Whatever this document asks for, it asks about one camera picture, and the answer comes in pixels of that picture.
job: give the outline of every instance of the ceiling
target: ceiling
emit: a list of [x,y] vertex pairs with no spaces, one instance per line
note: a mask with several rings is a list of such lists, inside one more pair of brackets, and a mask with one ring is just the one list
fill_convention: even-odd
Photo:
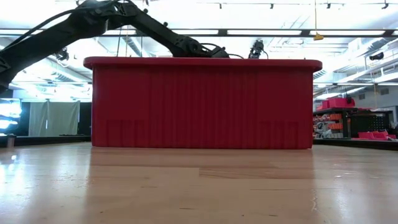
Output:
[[[133,1],[141,9],[148,9],[149,15],[159,22],[168,22],[171,29],[315,29],[314,0],[148,0]],[[317,0],[318,29],[396,29],[398,28],[398,0]],[[0,45],[5,47],[16,38],[17,30],[28,29],[45,19],[68,9],[76,7],[75,0],[18,0],[10,1],[7,7],[0,8]],[[49,24],[50,27],[62,20],[60,18]],[[375,63],[367,62],[364,51],[356,55],[353,47],[363,45],[372,38],[357,40],[355,38],[324,38],[314,41],[308,37],[194,37],[201,43],[212,43],[222,47],[230,54],[247,58],[250,48],[257,39],[264,42],[269,58],[317,59],[324,64],[324,71],[319,82],[339,82],[349,75],[367,70]],[[83,67],[83,59],[90,56],[119,57],[169,57],[168,49],[150,37],[131,37],[139,52],[135,52],[119,37],[97,37],[79,40],[68,46],[70,60],[59,63],[54,57],[41,62],[36,69],[27,68],[18,74],[11,88],[24,92],[19,98],[60,98],[57,89],[72,89],[63,99],[91,99],[91,71]],[[394,44],[389,46],[390,57],[395,58]],[[369,74],[347,82],[366,80]],[[315,86],[315,93],[321,95],[330,87]]]

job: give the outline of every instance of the red bin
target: red bin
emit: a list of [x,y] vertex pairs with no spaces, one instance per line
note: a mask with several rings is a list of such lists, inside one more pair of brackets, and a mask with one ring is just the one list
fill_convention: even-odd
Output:
[[308,149],[316,60],[90,57],[98,147]]

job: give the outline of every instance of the gray curtain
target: gray curtain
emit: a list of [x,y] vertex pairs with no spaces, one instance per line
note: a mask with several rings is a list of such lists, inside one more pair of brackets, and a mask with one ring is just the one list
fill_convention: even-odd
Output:
[[31,103],[29,136],[51,137],[77,134],[80,102]]

